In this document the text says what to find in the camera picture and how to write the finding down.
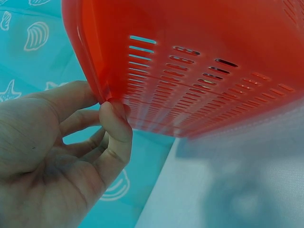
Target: ventilation slot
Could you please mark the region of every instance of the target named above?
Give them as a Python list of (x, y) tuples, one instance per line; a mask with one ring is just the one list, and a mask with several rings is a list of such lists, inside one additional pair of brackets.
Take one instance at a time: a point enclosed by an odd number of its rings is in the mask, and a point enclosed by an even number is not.
[(201, 82), (201, 83), (205, 83), (205, 84), (211, 85), (211, 86), (212, 86), (212, 85), (213, 85), (213, 86), (216, 85), (216, 83), (211, 82), (211, 81), (207, 81), (207, 80), (204, 80), (204, 79), (199, 79), (198, 81)]
[(185, 64), (193, 64), (195, 63), (194, 61), (190, 60), (190, 59), (186, 59), (186, 58), (181, 58), (181, 57), (177, 57), (177, 56), (170, 56), (170, 59), (181, 62), (181, 63), (185, 63)]
[(243, 81), (248, 82), (250, 84), (253, 84), (255, 86), (261, 86), (262, 85), (261, 83), (258, 83), (257, 81), (252, 80), (252, 79), (248, 79), (248, 78), (244, 78)]
[(270, 91), (273, 92), (273, 93), (275, 93), (275, 94), (277, 94), (277, 95), (279, 95), (279, 96), (285, 96), (286, 95), (285, 93), (283, 93), (283, 92), (281, 92), (281, 91), (279, 91), (277, 89), (270, 89)]
[(194, 84), (193, 86), (200, 88), (200, 89), (211, 90), (209, 87), (198, 85), (198, 84)]
[(186, 95), (189, 95), (189, 96), (193, 96), (193, 97), (197, 97), (197, 98), (200, 98), (201, 96), (197, 95), (197, 94), (192, 94), (192, 93), (186, 93)]
[(146, 43), (150, 43), (150, 44), (157, 44), (157, 42), (155, 40), (138, 37), (138, 36), (130, 36), (130, 39), (138, 40), (138, 41), (142, 41), (142, 42), (146, 42)]
[(184, 54), (192, 55), (192, 56), (199, 56), (200, 55), (200, 52), (194, 51), (194, 50), (191, 50), (191, 49), (187, 49), (187, 48), (184, 48), (184, 47), (181, 48), (179, 46), (174, 46), (173, 49), (175, 49), (179, 52), (182, 52)]
[(149, 50), (149, 49), (145, 49), (145, 48), (142, 48), (142, 47), (136, 47), (136, 46), (129, 46), (130, 49), (133, 49), (133, 50), (137, 50), (137, 51), (143, 51), (143, 52), (147, 52), (147, 53), (154, 53), (154, 51), (152, 50)]
[(161, 76), (162, 79), (173, 81), (173, 82), (180, 82), (180, 80), (174, 78), (174, 77), (168, 77), (168, 76)]
[(191, 100), (191, 101), (197, 101), (197, 99), (194, 99), (194, 98), (191, 98), (191, 97), (188, 97), (188, 96), (183, 96), (182, 98), (188, 99), (188, 100)]
[(220, 103), (220, 104), (222, 104), (222, 105), (225, 105), (225, 104), (226, 104), (225, 102), (218, 101), (218, 100), (212, 100), (212, 101), (214, 101), (214, 102), (216, 102), (216, 103)]
[(212, 75), (212, 74), (204, 73), (203, 75), (204, 75), (205, 77), (209, 77), (209, 78), (212, 78), (212, 79), (215, 79), (215, 80), (223, 80), (222, 77), (215, 76), (215, 75)]
[(223, 95), (231, 97), (231, 98), (237, 98), (237, 96), (229, 94), (229, 93), (223, 93)]
[(236, 84), (237, 87), (243, 88), (243, 89), (247, 89), (247, 90), (251, 90), (252, 88), (247, 86), (247, 85), (242, 85), (242, 84)]
[(222, 69), (216, 68), (216, 67), (214, 67), (214, 66), (213, 66), (213, 67), (210, 66), (209, 69), (212, 70), (212, 71), (218, 72), (218, 73), (220, 73), (220, 74), (224, 74), (224, 75), (229, 75), (229, 74), (230, 74), (229, 71), (222, 70)]
[(242, 95), (244, 94), (243, 91), (240, 91), (240, 90), (237, 90), (237, 89), (234, 89), (234, 88), (229, 88), (228, 90), (231, 91), (231, 92), (237, 93), (237, 94), (242, 94)]
[(161, 85), (158, 85), (157, 87), (160, 88), (160, 89), (165, 89), (165, 90), (169, 90), (169, 91), (173, 91), (174, 90), (174, 89), (171, 89), (171, 88), (168, 88), (168, 87), (164, 87), (164, 86), (161, 86)]
[(275, 100), (276, 97), (270, 95), (270, 94), (267, 94), (267, 93), (262, 93), (263, 96), (267, 97), (267, 98), (270, 98), (270, 99), (273, 99)]
[(189, 90), (192, 91), (192, 92), (196, 92), (196, 93), (200, 93), (200, 94), (205, 94), (205, 92), (200, 91), (198, 89), (192, 89), (192, 88), (190, 88)]
[(148, 73), (149, 73), (149, 72), (147, 72), (147, 71), (139, 70), (139, 69), (135, 69), (135, 68), (129, 68), (129, 70), (134, 70), (134, 71), (137, 71), (137, 72), (139, 72), (139, 73), (141, 73), (141, 74), (148, 74)]
[(146, 57), (142, 57), (142, 56), (137, 56), (137, 55), (132, 55), (132, 54), (129, 54), (129, 56), (133, 57), (133, 58), (139, 58), (139, 59), (144, 59), (144, 60), (147, 60), (147, 61), (152, 61), (152, 59), (146, 58)]
[(145, 64), (141, 64), (141, 63), (135, 63), (135, 62), (129, 62), (130, 64), (133, 64), (133, 65), (138, 65), (138, 66), (141, 66), (141, 67), (144, 67), (144, 68), (149, 68), (148, 65), (145, 65)]
[(174, 64), (171, 64), (171, 63), (167, 63), (166, 66), (170, 67), (170, 68), (173, 68), (173, 69), (177, 69), (177, 70), (183, 70), (183, 71), (188, 70), (188, 68), (186, 68), (184, 66), (174, 65)]
[(185, 100), (180, 100), (180, 101), (188, 103), (188, 104), (193, 104), (193, 102), (191, 102), (191, 101), (185, 101)]
[(231, 63), (231, 62), (228, 62), (228, 61), (225, 61), (223, 59), (220, 59), (220, 58), (217, 58), (215, 61), (219, 62), (219, 63), (222, 63), (222, 64), (225, 64), (225, 65), (228, 65), (228, 66), (232, 66), (232, 67), (238, 67), (238, 65), (234, 64), (234, 63)]
[(281, 87), (284, 90), (287, 90), (288, 92), (294, 92), (295, 90), (289, 86), (286, 86), (284, 84), (279, 84), (279, 87)]
[(263, 99), (263, 98), (261, 98), (261, 97), (258, 97), (258, 96), (255, 97), (255, 99), (258, 100), (258, 101), (264, 102), (264, 103), (268, 103), (267, 100), (265, 100), (265, 99)]
[(260, 73), (251, 73), (252, 76), (255, 76), (255, 77), (259, 77), (265, 81), (271, 81), (271, 78), (265, 76), (265, 75), (262, 75)]
[(164, 72), (166, 74), (170, 74), (170, 75), (174, 75), (174, 76), (178, 76), (178, 77), (184, 77), (185, 76), (183, 74), (180, 74), (180, 73), (177, 73), (177, 72), (174, 72), (174, 71), (170, 71), (170, 70), (164, 70)]

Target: orange basket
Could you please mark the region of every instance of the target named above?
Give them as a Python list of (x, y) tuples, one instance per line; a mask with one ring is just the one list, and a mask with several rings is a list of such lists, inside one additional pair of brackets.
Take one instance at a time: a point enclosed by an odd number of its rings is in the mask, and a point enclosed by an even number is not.
[(102, 103), (132, 127), (196, 136), (303, 96), (304, 0), (63, 0)]

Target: turquoise tablecloth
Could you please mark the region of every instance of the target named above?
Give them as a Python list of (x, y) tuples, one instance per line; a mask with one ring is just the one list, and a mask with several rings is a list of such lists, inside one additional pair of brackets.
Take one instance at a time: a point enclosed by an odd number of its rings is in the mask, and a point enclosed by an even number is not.
[[(0, 0), (0, 19), (0, 102), (85, 80), (63, 27), (60, 0)], [(95, 130), (65, 142), (81, 141)], [(172, 143), (170, 137), (135, 131), (129, 166), (81, 227), (133, 228)]]

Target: white surface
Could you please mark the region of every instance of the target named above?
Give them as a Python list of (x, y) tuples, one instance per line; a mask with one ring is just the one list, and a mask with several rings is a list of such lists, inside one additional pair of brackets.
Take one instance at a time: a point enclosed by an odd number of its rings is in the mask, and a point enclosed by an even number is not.
[(303, 104), (176, 141), (136, 228), (303, 228)]

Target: skin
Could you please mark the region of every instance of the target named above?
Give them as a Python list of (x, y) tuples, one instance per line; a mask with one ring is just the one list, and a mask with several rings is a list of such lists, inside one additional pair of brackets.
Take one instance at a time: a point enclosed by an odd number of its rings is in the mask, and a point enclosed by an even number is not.
[[(75, 228), (128, 164), (129, 107), (83, 110), (96, 103), (80, 81), (0, 103), (0, 227)], [(63, 143), (93, 125), (87, 141)]]

